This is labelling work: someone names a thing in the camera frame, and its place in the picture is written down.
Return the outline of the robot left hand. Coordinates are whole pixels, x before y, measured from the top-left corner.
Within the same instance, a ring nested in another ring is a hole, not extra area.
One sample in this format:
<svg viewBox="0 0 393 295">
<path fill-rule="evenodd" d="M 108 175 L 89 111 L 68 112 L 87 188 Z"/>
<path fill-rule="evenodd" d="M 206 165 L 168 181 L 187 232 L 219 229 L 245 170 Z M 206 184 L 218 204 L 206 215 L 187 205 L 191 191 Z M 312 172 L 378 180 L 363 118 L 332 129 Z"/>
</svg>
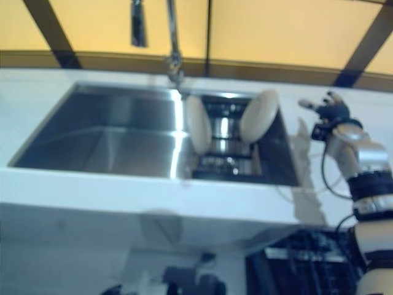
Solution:
<svg viewBox="0 0 393 295">
<path fill-rule="evenodd" d="M 123 285 L 118 284 L 105 289 L 101 295 L 121 295 L 122 294 Z"/>
</svg>

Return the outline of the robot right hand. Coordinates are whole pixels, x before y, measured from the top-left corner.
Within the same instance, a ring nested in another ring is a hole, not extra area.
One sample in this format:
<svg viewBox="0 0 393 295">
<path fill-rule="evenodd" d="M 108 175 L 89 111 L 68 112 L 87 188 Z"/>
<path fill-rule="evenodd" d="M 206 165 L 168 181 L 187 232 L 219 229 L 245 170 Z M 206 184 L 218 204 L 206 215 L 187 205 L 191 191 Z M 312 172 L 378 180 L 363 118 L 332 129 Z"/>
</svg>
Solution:
<svg viewBox="0 0 393 295">
<path fill-rule="evenodd" d="M 332 122 L 334 120 L 349 119 L 350 110 L 339 94 L 328 91 L 321 104 L 316 104 L 307 99 L 300 99 L 298 105 L 302 108 L 314 111 L 321 120 Z"/>
</svg>

